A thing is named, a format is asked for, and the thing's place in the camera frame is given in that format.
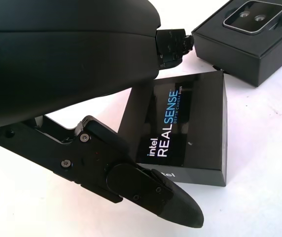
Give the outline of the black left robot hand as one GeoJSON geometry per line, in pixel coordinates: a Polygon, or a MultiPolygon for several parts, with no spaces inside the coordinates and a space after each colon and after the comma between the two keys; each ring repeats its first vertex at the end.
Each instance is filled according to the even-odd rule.
{"type": "Polygon", "coordinates": [[[67,129],[59,109],[154,80],[194,44],[161,30],[147,0],[0,0],[0,147],[114,203],[201,228],[196,201],[92,116],[67,129]]]}

